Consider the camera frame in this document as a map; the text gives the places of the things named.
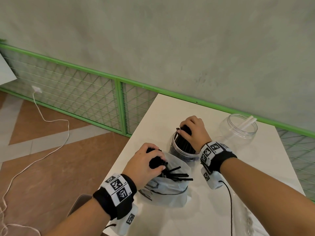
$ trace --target clear plastic jar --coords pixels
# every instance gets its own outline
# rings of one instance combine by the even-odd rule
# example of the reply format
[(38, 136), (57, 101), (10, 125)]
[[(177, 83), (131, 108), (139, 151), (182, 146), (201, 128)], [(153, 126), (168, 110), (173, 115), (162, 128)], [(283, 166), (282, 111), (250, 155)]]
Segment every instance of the clear plastic jar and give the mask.
[(231, 114), (221, 122), (219, 136), (215, 137), (214, 140), (226, 144), (234, 152), (250, 144), (255, 137), (258, 126), (254, 122), (246, 129), (239, 129), (238, 126), (246, 119), (243, 115)]
[(199, 159), (198, 154), (189, 154), (182, 151), (175, 143), (175, 137), (176, 137), (175, 135), (176, 135), (176, 132), (172, 136), (172, 143), (169, 149), (169, 153), (172, 154), (173, 156), (178, 157), (179, 159), (187, 163), (188, 166), (193, 168), (196, 164), (196, 161)]

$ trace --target plastic bag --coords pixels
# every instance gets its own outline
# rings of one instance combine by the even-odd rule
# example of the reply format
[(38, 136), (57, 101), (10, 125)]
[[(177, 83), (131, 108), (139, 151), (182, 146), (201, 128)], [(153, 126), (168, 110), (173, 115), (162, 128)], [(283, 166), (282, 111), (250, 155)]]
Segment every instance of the plastic bag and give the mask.
[[(164, 152), (169, 169), (181, 167), (172, 173), (186, 173), (191, 178), (191, 168), (176, 156)], [(190, 200), (188, 196), (189, 181), (175, 182), (169, 178), (155, 177), (139, 190), (144, 201), (152, 205), (183, 207)]]

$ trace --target floor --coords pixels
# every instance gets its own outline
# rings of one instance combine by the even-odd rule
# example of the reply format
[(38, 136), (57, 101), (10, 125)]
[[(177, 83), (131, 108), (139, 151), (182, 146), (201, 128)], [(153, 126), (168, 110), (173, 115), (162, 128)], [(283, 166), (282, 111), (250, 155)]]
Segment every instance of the floor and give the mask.
[[(6, 195), (6, 223), (37, 228), (42, 234), (61, 222), (81, 194), (98, 189), (127, 137), (41, 107), (45, 119), (67, 119), (67, 144), (19, 175)], [(0, 197), (10, 180), (33, 161), (61, 146), (67, 123), (44, 122), (34, 103), (0, 91)], [(9, 227), (10, 235), (36, 235)]]

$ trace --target green frame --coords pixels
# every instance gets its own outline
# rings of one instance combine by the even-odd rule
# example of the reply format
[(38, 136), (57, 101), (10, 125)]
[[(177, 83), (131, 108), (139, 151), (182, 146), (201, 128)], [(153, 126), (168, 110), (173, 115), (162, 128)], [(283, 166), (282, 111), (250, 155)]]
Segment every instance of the green frame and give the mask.
[[(75, 115), (75, 114), (71, 114), (69, 112), (63, 111), (63, 110), (58, 109), (56, 107), (52, 107), (52, 106), (47, 105), (45, 103), (41, 103), (39, 101), (37, 101), (37, 103), (42, 105), (42, 106), (45, 106), (45, 107), (51, 108), (53, 110), (59, 111), (61, 113), (67, 114), (69, 116), (81, 119), (81, 120), (86, 121), (86, 122), (91, 123), (91, 124), (94, 124), (96, 126), (108, 129), (110, 131), (113, 131), (113, 132), (116, 132), (116, 133), (119, 133), (119, 134), (122, 134), (122, 135), (127, 136), (127, 137), (131, 137), (131, 135), (127, 134), (127, 130), (126, 130), (126, 119), (125, 119), (124, 99), (123, 99), (124, 96), (123, 96), (123, 90), (122, 90), (122, 83), (126, 83), (126, 84), (134, 85), (134, 86), (137, 86), (137, 87), (145, 88), (145, 89), (150, 90), (150, 91), (154, 91), (154, 92), (157, 92), (157, 93), (160, 93), (160, 94), (163, 94), (163, 95), (167, 95), (167, 96), (170, 96), (170, 97), (173, 97), (173, 98), (181, 99), (181, 100), (184, 100), (184, 101), (187, 101), (187, 102), (196, 103), (196, 104), (199, 104), (201, 106), (205, 106), (205, 107), (208, 107), (208, 108), (213, 108), (213, 109), (216, 109), (216, 110), (219, 110), (219, 111), (223, 111), (223, 112), (226, 112), (226, 113), (230, 113), (230, 114), (239, 113), (239, 114), (242, 114), (242, 115), (245, 115), (245, 116), (250, 116), (250, 114), (246, 113), (246, 112), (238, 111), (238, 110), (235, 110), (235, 109), (232, 109), (232, 108), (228, 108), (228, 107), (224, 107), (224, 106), (221, 106), (221, 105), (218, 105), (218, 104), (215, 104), (215, 103), (210, 103), (210, 102), (207, 102), (207, 101), (204, 101), (204, 100), (200, 100), (200, 99), (197, 99), (197, 98), (193, 98), (193, 97), (190, 97), (190, 96), (186, 96), (186, 95), (183, 95), (183, 94), (179, 94), (179, 93), (175, 93), (175, 92), (168, 91), (168, 90), (165, 90), (165, 89), (157, 88), (157, 87), (154, 87), (154, 86), (151, 86), (151, 85), (147, 85), (147, 84), (144, 84), (144, 83), (140, 83), (140, 82), (137, 82), (137, 81), (126, 79), (126, 78), (119, 77), (119, 76), (116, 76), (116, 75), (111, 75), (111, 74), (107, 74), (107, 73), (104, 73), (104, 72), (101, 72), (101, 71), (89, 69), (89, 68), (82, 67), (82, 66), (79, 66), (79, 65), (76, 65), (76, 64), (71, 64), (71, 63), (68, 63), (68, 62), (65, 62), (65, 61), (53, 59), (53, 58), (50, 58), (50, 57), (47, 57), (47, 56), (44, 56), (44, 55), (40, 55), (40, 54), (36, 54), (36, 53), (30, 52), (30, 51), (22, 50), (22, 49), (19, 49), (19, 48), (13, 47), (13, 46), (9, 46), (9, 45), (6, 45), (6, 44), (0, 43), (0, 47), (9, 49), (11, 51), (19, 52), (19, 53), (22, 53), (22, 54), (26, 54), (26, 55), (29, 55), (29, 56), (32, 56), (32, 57), (35, 57), (35, 58), (39, 58), (39, 59), (43, 59), (43, 60), (50, 61), (50, 62), (53, 62), (53, 63), (61, 64), (61, 65), (64, 65), (64, 66), (67, 66), (67, 67), (70, 67), (70, 68), (77, 69), (77, 70), (85, 71), (87, 73), (91, 73), (91, 74), (94, 74), (94, 75), (99, 75), (99, 76), (103, 76), (103, 77), (115, 80), (115, 88), (116, 88), (116, 91), (118, 93), (117, 94), (117, 102), (119, 104), (118, 109), (119, 109), (119, 114), (120, 114), (120, 121), (121, 121), (121, 129), (122, 129), (122, 131), (113, 129), (111, 127), (107, 127), (107, 126), (101, 125), (101, 124), (93, 122), (93, 121), (91, 121), (89, 119), (83, 118), (83, 117)], [(6, 90), (4, 88), (0, 87), (0, 90), (2, 90), (4, 92), (7, 92), (7, 93), (10, 93), (10, 94), (13, 94), (13, 95), (18, 96), (18, 97), (21, 97), (23, 99), (26, 99), (26, 100), (29, 100), (29, 101), (33, 101), (33, 99), (30, 99), (28, 97), (19, 95), (17, 93), (11, 92), (11, 91), (8, 91), (8, 90)], [(263, 118), (263, 117), (260, 117), (260, 116), (257, 116), (257, 115), (253, 115), (253, 116), (255, 118), (257, 118), (257, 120), (259, 122), (267, 123), (267, 124), (273, 125), (275, 127), (279, 127), (279, 128), (282, 128), (282, 129), (285, 129), (285, 130), (288, 130), (288, 131), (292, 131), (292, 132), (295, 132), (295, 133), (298, 133), (298, 134), (301, 134), (301, 135), (305, 135), (305, 136), (308, 136), (308, 137), (315, 138), (315, 132), (313, 132), (313, 131), (309, 131), (309, 130), (306, 130), (306, 129), (303, 129), (303, 128), (300, 128), (300, 127), (291, 126), (291, 125), (286, 124), (286, 123), (281, 123), (281, 122), (274, 121), (274, 120), (267, 119), (267, 118)]]

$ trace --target white cable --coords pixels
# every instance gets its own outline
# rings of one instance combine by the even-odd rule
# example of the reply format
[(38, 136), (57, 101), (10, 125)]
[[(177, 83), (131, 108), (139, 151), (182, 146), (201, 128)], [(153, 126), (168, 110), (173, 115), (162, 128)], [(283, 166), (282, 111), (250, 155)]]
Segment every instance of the white cable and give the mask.
[[(39, 107), (38, 107), (37, 104), (36, 104), (35, 97), (34, 97), (34, 93), (35, 93), (35, 92), (33, 92), (33, 100), (34, 100), (34, 103), (35, 103), (35, 105), (36, 105), (36, 107), (37, 107), (37, 109), (38, 109), (40, 115), (42, 116), (42, 113), (41, 113), (41, 111), (39, 110)], [(19, 174), (21, 174), (22, 172), (24, 172), (24, 171), (25, 171), (26, 169), (28, 169), (31, 165), (33, 165), (35, 162), (38, 162), (38, 161), (40, 161), (40, 160), (46, 158), (46, 157), (49, 156), (50, 154), (52, 154), (52, 153), (58, 151), (60, 148), (62, 148), (62, 147), (66, 144), (66, 142), (67, 142), (68, 139), (69, 139), (69, 120), (57, 119), (57, 120), (47, 121), (47, 120), (44, 119), (43, 116), (42, 116), (42, 119), (43, 119), (45, 122), (67, 121), (67, 122), (68, 122), (68, 137), (67, 137), (67, 139), (65, 140), (65, 142), (64, 142), (60, 147), (58, 147), (56, 150), (52, 151), (51, 153), (49, 153), (49, 154), (46, 155), (45, 157), (43, 157), (43, 158), (41, 158), (41, 159), (38, 159), (38, 160), (34, 161), (33, 163), (29, 164), (29, 165), (28, 165), (24, 170), (22, 170)], [(4, 212), (5, 212), (5, 210), (8, 208), (8, 206), (7, 206), (6, 202), (5, 202), (4, 197), (6, 196), (6, 194), (8, 193), (8, 191), (10, 190), (10, 187), (11, 187), (11, 185), (12, 185), (12, 182), (13, 182), (14, 178), (16, 178), (19, 174), (15, 175), (15, 176), (12, 178), (12, 180), (11, 180), (11, 182), (10, 182), (10, 184), (9, 184), (9, 187), (8, 187), (7, 191), (5, 192), (5, 194), (4, 194), (3, 197), (2, 197), (2, 201), (3, 201), (3, 204), (4, 204), (4, 207), (5, 207), (5, 208), (4, 208), (4, 210), (2, 210), (2, 208), (0, 207), (0, 214), (2, 214), (2, 221), (1, 221), (1, 223), (2, 223), (2, 225), (3, 225), (3, 228), (2, 228), (2, 230), (1, 230), (1, 236), (6, 236), (6, 235), (7, 235), (8, 231), (9, 231), (9, 230), (8, 230), (8, 226), (18, 226), (18, 227), (23, 227), (23, 228), (30, 228), (30, 229), (36, 231), (39, 236), (41, 236), (40, 232), (39, 232), (37, 229), (33, 228), (33, 227), (24, 226), (24, 225), (19, 225), (19, 224), (5, 224), (5, 223), (4, 223)]]

